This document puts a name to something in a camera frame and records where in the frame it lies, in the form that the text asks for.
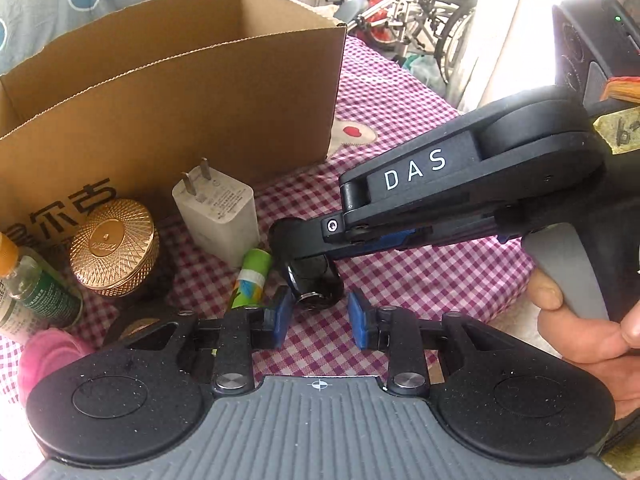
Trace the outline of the person's right hand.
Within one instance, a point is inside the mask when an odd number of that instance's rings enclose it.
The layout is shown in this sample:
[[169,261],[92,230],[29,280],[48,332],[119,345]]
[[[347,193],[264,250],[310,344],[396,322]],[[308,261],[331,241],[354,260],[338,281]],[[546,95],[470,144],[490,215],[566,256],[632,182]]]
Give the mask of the person's right hand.
[[615,403],[615,418],[639,409],[639,307],[616,323],[578,318],[564,302],[559,285],[541,270],[533,270],[528,299],[540,309],[538,332],[562,358],[597,377]]

